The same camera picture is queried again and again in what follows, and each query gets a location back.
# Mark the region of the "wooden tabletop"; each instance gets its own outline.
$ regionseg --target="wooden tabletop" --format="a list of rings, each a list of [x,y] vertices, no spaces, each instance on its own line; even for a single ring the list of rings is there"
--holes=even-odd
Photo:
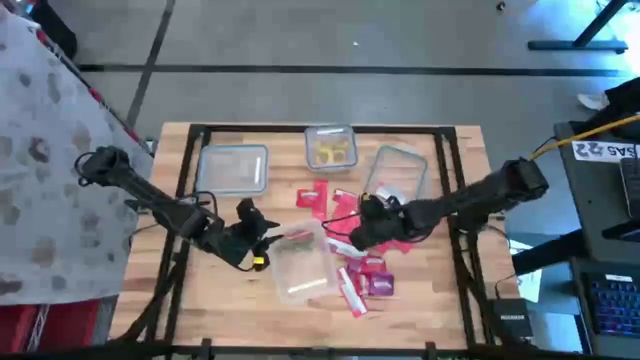
[[[156,152],[151,182],[175,194],[185,151],[188,123],[166,123]],[[457,126],[458,145],[467,183],[490,171],[479,126]],[[215,144],[264,144],[269,149],[269,186],[254,198],[266,218],[291,224],[311,217],[309,209],[295,206],[296,190],[312,188],[314,179],[329,180],[330,194],[341,188],[362,192],[364,179],[381,145],[410,146],[428,161],[430,196],[442,195],[433,136],[426,134],[358,134],[360,161],[356,169],[329,176],[306,166],[302,133],[214,133]],[[449,178],[453,181],[451,154],[445,142]],[[197,154],[191,169],[195,169]],[[190,174],[193,184],[193,173]],[[227,224],[237,221],[239,198],[219,198],[220,216]],[[329,198],[329,212],[335,204]],[[152,223],[141,219],[139,226]],[[140,233],[133,242],[122,293],[118,299],[111,337],[122,334],[140,314],[153,294],[166,232],[156,227]],[[497,232],[479,235],[479,252],[489,296],[496,281],[513,274],[506,240]],[[439,349],[466,348],[446,220],[433,234],[403,255],[384,255],[395,276],[393,297],[367,298],[369,313],[354,319],[345,300],[325,296],[306,305],[282,304],[270,271],[243,273],[211,254],[191,250],[174,344],[199,345],[208,337],[216,346],[329,347],[421,349],[434,341]],[[500,283],[503,297],[517,297],[515,279]],[[481,321],[471,297],[476,338],[481,341]],[[161,314],[158,337],[166,317]]]

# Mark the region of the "food container lid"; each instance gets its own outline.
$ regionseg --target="food container lid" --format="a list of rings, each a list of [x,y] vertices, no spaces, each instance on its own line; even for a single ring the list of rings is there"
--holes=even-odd
[[[267,189],[269,150],[264,145],[207,145],[200,152],[197,191],[256,195]]]

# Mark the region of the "table leg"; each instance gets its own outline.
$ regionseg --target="table leg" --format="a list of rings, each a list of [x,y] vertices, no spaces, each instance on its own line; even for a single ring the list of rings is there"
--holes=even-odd
[[[622,54],[629,49],[624,41],[591,40],[627,2],[628,0],[611,0],[575,41],[534,40],[527,44],[529,50],[609,50]]]

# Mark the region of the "yellow cable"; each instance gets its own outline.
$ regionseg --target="yellow cable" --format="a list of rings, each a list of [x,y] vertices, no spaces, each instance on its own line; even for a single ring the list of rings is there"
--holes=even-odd
[[[540,155],[546,153],[549,150],[553,150],[555,148],[558,148],[560,146],[566,145],[572,141],[577,141],[577,140],[581,140],[584,138],[587,138],[591,135],[595,135],[598,133],[601,133],[603,131],[607,131],[607,130],[611,130],[613,128],[616,128],[618,126],[622,126],[622,125],[627,125],[629,123],[632,123],[634,121],[638,121],[640,120],[640,115],[634,115],[634,116],[630,116],[628,118],[624,118],[622,120],[618,120],[618,121],[614,121],[612,123],[606,124],[606,125],[602,125],[600,127],[597,127],[593,130],[589,130],[586,132],[583,132],[582,134],[578,134],[578,135],[574,135],[570,138],[566,138],[566,139],[562,139],[560,141],[556,141],[553,144],[549,144],[546,146],[541,147],[538,151],[534,152],[533,154],[531,154],[531,156],[529,156],[529,160],[535,160],[536,158],[538,158]]]

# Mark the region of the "label sticker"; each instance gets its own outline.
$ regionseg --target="label sticker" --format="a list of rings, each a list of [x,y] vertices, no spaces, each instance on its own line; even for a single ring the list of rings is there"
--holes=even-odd
[[[640,145],[604,141],[573,141],[573,156],[579,161],[619,163],[623,158],[635,158]]]
[[[611,280],[611,281],[633,282],[633,278],[631,276],[621,276],[621,275],[606,274],[604,277],[607,280]]]

